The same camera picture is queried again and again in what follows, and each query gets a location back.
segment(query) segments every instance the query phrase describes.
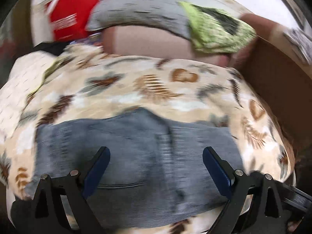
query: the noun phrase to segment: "beige floral blanket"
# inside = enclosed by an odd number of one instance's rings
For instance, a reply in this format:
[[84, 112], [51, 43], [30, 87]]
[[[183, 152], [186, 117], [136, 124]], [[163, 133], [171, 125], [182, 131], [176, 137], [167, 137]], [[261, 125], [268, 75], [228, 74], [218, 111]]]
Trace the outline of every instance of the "beige floral blanket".
[[[54, 63], [45, 64], [45, 72], [27, 67], [15, 70], [25, 72], [24, 79], [27, 72], [40, 78], [33, 79], [33, 89], [7, 86], [0, 91], [0, 98], [10, 95], [8, 91], [21, 95], [11, 110], [18, 119], [9, 122], [3, 118], [1, 123], [0, 179], [22, 199], [28, 197], [24, 188], [32, 179], [39, 124], [109, 118], [137, 107], [180, 122], [208, 121], [217, 127], [227, 126], [246, 173], [259, 170], [279, 181], [290, 175], [288, 154], [276, 127], [233, 68], [182, 59], [107, 55], [100, 48], [80, 44], [70, 45], [61, 56], [49, 59]], [[0, 105], [4, 110], [6, 102]], [[216, 208], [158, 228], [114, 232], [200, 233], [211, 227], [220, 211]]]

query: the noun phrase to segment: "green cloth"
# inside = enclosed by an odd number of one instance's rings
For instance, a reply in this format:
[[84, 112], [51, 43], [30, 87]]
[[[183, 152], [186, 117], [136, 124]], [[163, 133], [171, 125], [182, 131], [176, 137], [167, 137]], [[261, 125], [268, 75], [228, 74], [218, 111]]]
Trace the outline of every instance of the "green cloth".
[[255, 30], [225, 10], [180, 2], [185, 9], [195, 49], [204, 53], [235, 53], [256, 37]]

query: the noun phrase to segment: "gray fabric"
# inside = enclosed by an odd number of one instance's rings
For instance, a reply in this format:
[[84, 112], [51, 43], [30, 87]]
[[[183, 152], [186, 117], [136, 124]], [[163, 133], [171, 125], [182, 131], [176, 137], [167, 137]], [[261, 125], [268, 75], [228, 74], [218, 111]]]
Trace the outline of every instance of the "gray fabric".
[[236, 169], [243, 164], [227, 127], [162, 119], [144, 108], [101, 120], [79, 119], [38, 128], [34, 195], [42, 173], [67, 175], [107, 146], [111, 160], [88, 203], [104, 228], [157, 227], [226, 201], [205, 165], [212, 146]]
[[284, 35], [301, 61], [312, 65], [312, 38], [300, 29], [287, 29]]
[[119, 24], [140, 24], [173, 32], [190, 39], [188, 18], [178, 5], [186, 0], [100, 0], [93, 8], [87, 31]]

